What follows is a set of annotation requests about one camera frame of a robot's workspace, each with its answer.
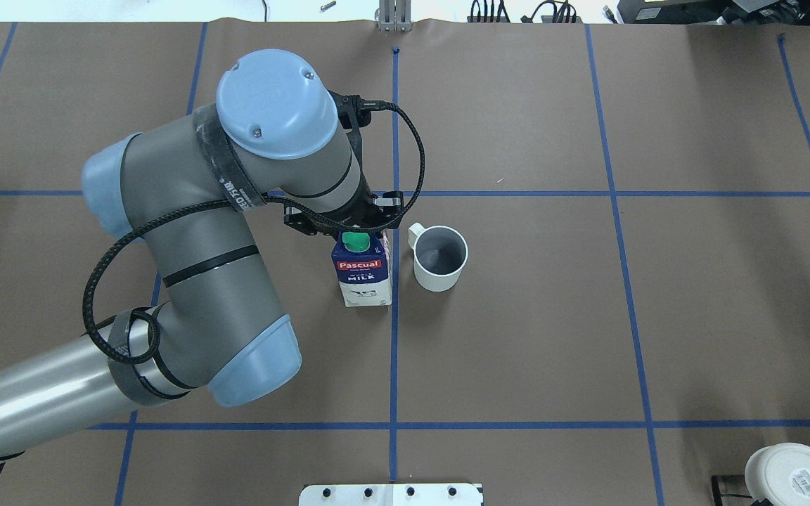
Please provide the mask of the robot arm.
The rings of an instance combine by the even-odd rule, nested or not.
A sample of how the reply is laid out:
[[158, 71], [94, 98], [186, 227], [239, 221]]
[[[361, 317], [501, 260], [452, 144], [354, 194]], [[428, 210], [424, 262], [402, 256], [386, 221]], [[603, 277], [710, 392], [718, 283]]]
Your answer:
[[415, 204], [376, 195], [360, 128], [386, 100], [328, 90], [299, 55], [239, 58], [212, 103], [96, 156], [82, 193], [115, 244], [84, 286], [84, 335], [0, 370], [0, 469], [23, 452], [207, 387], [224, 407], [302, 364], [245, 213], [283, 206], [305, 235], [380, 233]]

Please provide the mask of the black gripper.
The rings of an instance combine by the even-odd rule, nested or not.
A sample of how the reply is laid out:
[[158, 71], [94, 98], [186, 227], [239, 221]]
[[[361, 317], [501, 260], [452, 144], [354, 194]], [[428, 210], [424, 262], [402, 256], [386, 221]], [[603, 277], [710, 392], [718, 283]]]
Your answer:
[[305, 214], [304, 205], [297, 201], [294, 205], [284, 205], [284, 224], [307, 236], [337, 237], [342, 230], [329, 224], [329, 221], [340, 222], [348, 228], [374, 228], [375, 231], [385, 231], [387, 228], [398, 228], [401, 224], [404, 204], [405, 199], [401, 191], [378, 194], [361, 189], [341, 208], [318, 214], [319, 219]]

